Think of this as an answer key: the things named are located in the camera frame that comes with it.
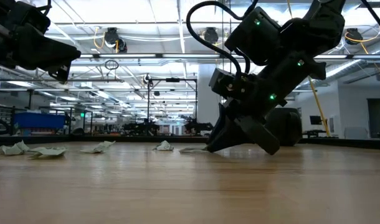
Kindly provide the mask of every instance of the yellow pole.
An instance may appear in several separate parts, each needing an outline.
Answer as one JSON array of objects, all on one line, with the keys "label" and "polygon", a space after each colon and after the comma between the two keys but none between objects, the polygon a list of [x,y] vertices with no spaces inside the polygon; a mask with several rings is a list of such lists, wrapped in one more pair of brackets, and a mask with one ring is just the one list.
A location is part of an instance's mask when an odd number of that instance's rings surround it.
[{"label": "yellow pole", "polygon": [[308,77],[308,78],[309,78],[310,87],[312,88],[313,94],[315,96],[317,107],[319,108],[319,111],[320,111],[320,116],[321,116],[321,120],[323,122],[323,126],[325,127],[326,134],[329,137],[330,136],[330,132],[329,132],[328,127],[327,127],[327,122],[326,122],[325,115],[323,114],[323,110],[321,110],[319,98],[317,97],[317,94],[316,94],[316,91],[315,91],[315,86],[313,85],[312,79],[310,77]]}]

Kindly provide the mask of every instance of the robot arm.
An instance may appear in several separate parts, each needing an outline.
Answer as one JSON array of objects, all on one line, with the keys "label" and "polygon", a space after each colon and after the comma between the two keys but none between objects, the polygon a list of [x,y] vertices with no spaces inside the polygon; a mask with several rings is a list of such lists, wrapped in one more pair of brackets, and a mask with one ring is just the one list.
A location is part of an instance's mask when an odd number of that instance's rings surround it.
[{"label": "robot arm", "polygon": [[24,2],[0,0],[0,65],[41,68],[56,80],[67,81],[71,62],[81,52],[44,37],[50,26],[46,17],[50,8],[50,1],[48,6],[36,8]]},{"label": "robot arm", "polygon": [[277,105],[284,106],[284,98],[307,76],[326,78],[326,63],[313,58],[339,44],[344,3],[314,0],[304,18],[291,19],[282,27],[260,7],[247,10],[225,46],[266,66],[258,75],[242,73],[239,66],[236,74],[215,70],[209,85],[227,101],[219,105],[220,117],[208,140],[208,151],[243,143],[258,144],[271,155],[279,150],[278,139],[264,126],[265,116]]}]

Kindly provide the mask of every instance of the wooden surface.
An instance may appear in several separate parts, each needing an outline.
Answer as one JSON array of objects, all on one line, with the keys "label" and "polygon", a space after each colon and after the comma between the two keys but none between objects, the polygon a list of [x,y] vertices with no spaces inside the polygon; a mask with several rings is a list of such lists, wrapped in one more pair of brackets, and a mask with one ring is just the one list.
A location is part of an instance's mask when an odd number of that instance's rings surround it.
[{"label": "wooden surface", "polygon": [[96,144],[49,144],[70,149],[53,160],[0,156],[0,224],[380,223],[377,150],[180,154],[116,143],[106,154],[79,153]]}]

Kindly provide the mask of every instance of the crumpled paper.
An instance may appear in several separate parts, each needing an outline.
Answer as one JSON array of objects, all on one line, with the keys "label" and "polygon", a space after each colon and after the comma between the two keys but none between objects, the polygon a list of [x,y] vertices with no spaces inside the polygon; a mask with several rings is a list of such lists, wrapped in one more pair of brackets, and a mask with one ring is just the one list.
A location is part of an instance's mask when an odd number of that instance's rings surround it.
[{"label": "crumpled paper", "polygon": [[170,145],[167,141],[161,142],[161,144],[157,145],[153,150],[157,151],[173,151],[173,146]]},{"label": "crumpled paper", "polygon": [[187,147],[187,148],[184,148],[184,149],[181,149],[179,150],[180,153],[203,153],[203,152],[209,152],[207,150],[207,147],[204,147],[204,148],[191,148],[191,147]]},{"label": "crumpled paper", "polygon": [[94,148],[94,149],[82,149],[81,152],[89,153],[89,154],[104,153],[104,152],[107,151],[107,150],[110,148],[110,146],[112,146],[114,143],[115,143],[115,141],[113,141],[113,142],[104,141],[104,142],[101,142],[100,144],[98,144],[98,145],[96,146],[96,148]]},{"label": "crumpled paper", "polygon": [[1,146],[0,154],[6,156],[16,156],[23,155],[25,152],[29,150],[29,147],[24,144],[24,141],[14,144],[12,147],[9,146]]},{"label": "crumpled paper", "polygon": [[37,147],[35,149],[29,150],[29,152],[34,152],[32,156],[29,156],[28,159],[38,159],[40,156],[52,156],[58,157],[63,156],[67,152],[66,147]]}]

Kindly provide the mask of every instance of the blue bin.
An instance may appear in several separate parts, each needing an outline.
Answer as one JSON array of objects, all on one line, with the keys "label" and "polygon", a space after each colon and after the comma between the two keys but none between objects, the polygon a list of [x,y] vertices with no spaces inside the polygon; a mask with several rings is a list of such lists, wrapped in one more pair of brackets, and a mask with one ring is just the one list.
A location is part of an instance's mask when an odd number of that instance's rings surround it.
[{"label": "blue bin", "polygon": [[55,128],[64,127],[64,115],[17,113],[14,115],[14,124],[19,128]]}]

